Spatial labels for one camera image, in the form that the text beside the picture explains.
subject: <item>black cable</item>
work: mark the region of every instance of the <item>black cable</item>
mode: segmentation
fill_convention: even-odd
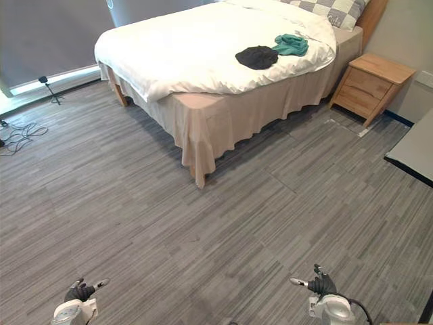
[[[364,311],[364,314],[367,316],[367,321],[370,323],[370,325],[373,325],[373,320],[371,320],[371,317],[370,317],[370,314],[367,311],[367,308],[365,308],[362,303],[360,303],[359,301],[354,300],[354,299],[347,299],[347,301],[350,304],[354,303],[355,305],[358,305],[359,307],[361,307],[362,310]]]
[[[47,127],[39,127],[38,129],[34,129],[36,126],[36,123],[29,123],[23,127],[11,125],[10,127],[13,129],[13,131],[9,134],[9,137],[3,140],[3,148],[6,148],[6,150],[8,150],[10,153],[0,154],[0,156],[13,156],[18,151],[23,149],[25,145],[33,141],[30,137],[44,135],[46,134],[46,132],[48,132]]]

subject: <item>wooden nightstand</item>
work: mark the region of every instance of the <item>wooden nightstand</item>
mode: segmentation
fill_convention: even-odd
[[[381,114],[416,71],[367,53],[349,63],[329,108],[340,105],[366,118],[364,127]]]

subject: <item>bed leg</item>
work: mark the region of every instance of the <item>bed leg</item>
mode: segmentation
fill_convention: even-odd
[[[189,173],[191,174],[192,178],[196,178],[196,167],[195,166],[189,166]]]
[[[120,89],[120,86],[115,84],[115,83],[112,83],[112,86],[113,86],[114,93],[116,94],[116,97],[117,97],[118,101],[120,102],[120,104],[123,107],[127,107],[128,102],[127,102],[127,99],[123,96],[122,90]]]
[[[191,174],[191,177],[196,180],[196,184],[198,188],[202,189],[204,187],[204,184],[206,182],[205,175],[200,175],[199,178],[196,178],[196,167],[195,166],[189,166],[189,173]]]

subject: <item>pillowcase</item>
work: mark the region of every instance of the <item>pillowcase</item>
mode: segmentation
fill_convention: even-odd
[[[352,30],[370,0],[281,0],[325,16],[332,26]]]

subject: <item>green towel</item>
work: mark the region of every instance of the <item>green towel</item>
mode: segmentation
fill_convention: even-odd
[[[309,49],[307,40],[295,35],[279,35],[275,39],[275,42],[278,45],[274,46],[272,49],[278,51],[278,54],[281,56],[304,56]]]

